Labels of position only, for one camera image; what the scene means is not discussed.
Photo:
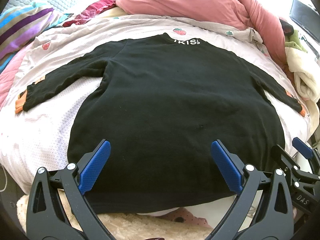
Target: beige fluffy rug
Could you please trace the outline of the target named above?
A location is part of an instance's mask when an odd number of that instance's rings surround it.
[[[59,191],[59,194],[71,225],[81,230],[71,213],[65,193]],[[17,202],[17,215],[24,231],[26,231],[28,199],[29,196],[24,195]],[[165,240],[204,240],[211,233],[209,228],[135,214],[101,214],[98,217],[117,240],[143,240],[153,237],[163,237]]]

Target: black sweatshirt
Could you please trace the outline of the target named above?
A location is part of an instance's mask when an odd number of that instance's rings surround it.
[[[111,143],[85,195],[97,213],[154,212],[230,196],[210,156],[212,141],[272,171],[271,147],[284,148],[285,141],[264,90],[302,110],[271,76],[233,52],[166,33],[96,47],[29,85],[23,110],[84,76],[103,78],[74,120],[68,161],[76,163],[102,139]]]

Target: metal screw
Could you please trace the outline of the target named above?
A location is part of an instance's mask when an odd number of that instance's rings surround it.
[[[68,169],[68,170],[73,170],[75,167],[76,167],[76,165],[75,165],[74,163],[69,163],[69,164],[67,165],[67,169]]]
[[[283,172],[280,169],[276,169],[276,174],[278,174],[279,176],[281,176],[283,174]]]
[[[253,170],[254,170],[254,166],[251,165],[251,164],[247,164],[247,165],[245,166],[245,168],[246,168],[248,171],[253,171]]]
[[[44,171],[45,171],[44,167],[41,167],[39,168],[38,173],[41,174],[41,173],[44,173]]]

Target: white bedsheet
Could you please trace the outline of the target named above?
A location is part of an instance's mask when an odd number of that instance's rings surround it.
[[[175,28],[181,28],[187,34],[178,35],[173,32]],[[226,36],[226,29],[232,31],[233,36],[241,41]],[[145,15],[95,19],[86,25],[48,30],[35,39],[32,49],[27,52],[0,111],[0,163],[26,194],[30,191],[39,167],[56,170],[64,168],[68,163],[67,148],[76,113],[85,98],[99,86],[101,78],[81,78],[54,98],[28,112],[16,115],[14,110],[17,95],[40,77],[83,56],[100,44],[127,38],[144,38],[164,32],[173,39],[200,38],[214,46],[233,51],[269,73],[287,91],[301,99],[281,69],[265,57],[254,42],[249,43],[252,39],[259,41],[259,34],[252,30],[242,33],[221,24]],[[43,48],[42,45],[48,42],[49,48],[45,50],[47,46]],[[291,146],[292,139],[299,137],[307,141],[309,138],[308,112],[302,117],[273,96],[266,94],[274,105],[284,129],[285,150],[292,156],[296,153]]]

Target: sweatshirt sleeve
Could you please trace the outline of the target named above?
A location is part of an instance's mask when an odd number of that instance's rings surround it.
[[[18,95],[15,113],[31,108],[54,97],[81,77],[102,77],[108,60],[120,52],[127,40],[111,41],[96,47],[82,57],[70,61],[36,82]]]
[[[290,106],[293,110],[297,111],[301,116],[305,116],[306,110],[299,103],[299,101],[292,96],[287,90],[285,90],[273,77],[264,72],[263,70],[255,67],[252,73],[252,77],[256,81],[257,85],[261,87],[261,93],[263,90],[273,95],[279,101]]]

